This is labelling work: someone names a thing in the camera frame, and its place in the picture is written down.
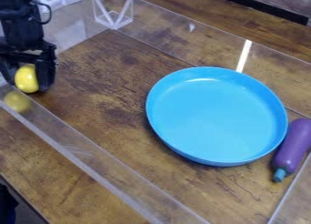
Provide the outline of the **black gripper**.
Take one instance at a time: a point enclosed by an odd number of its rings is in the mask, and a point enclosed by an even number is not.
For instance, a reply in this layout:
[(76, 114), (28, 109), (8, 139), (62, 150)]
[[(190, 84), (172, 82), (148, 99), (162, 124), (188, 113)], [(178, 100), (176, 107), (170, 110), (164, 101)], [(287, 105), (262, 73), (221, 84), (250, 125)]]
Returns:
[(35, 63), (39, 90), (47, 92), (55, 83), (56, 48), (58, 47), (46, 40), (30, 47), (16, 47), (10, 45), (6, 41), (0, 41), (0, 74), (6, 81), (11, 85), (15, 85), (19, 62)]

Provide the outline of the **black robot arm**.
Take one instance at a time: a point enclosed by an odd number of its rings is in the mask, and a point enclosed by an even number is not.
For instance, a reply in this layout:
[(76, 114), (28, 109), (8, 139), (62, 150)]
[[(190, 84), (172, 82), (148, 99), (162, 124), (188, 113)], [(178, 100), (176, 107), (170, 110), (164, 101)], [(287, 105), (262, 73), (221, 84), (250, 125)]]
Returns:
[(22, 63), (35, 66), (39, 90), (47, 92), (56, 76), (56, 46), (44, 39), (50, 5), (38, 0), (0, 0), (0, 74), (11, 85)]

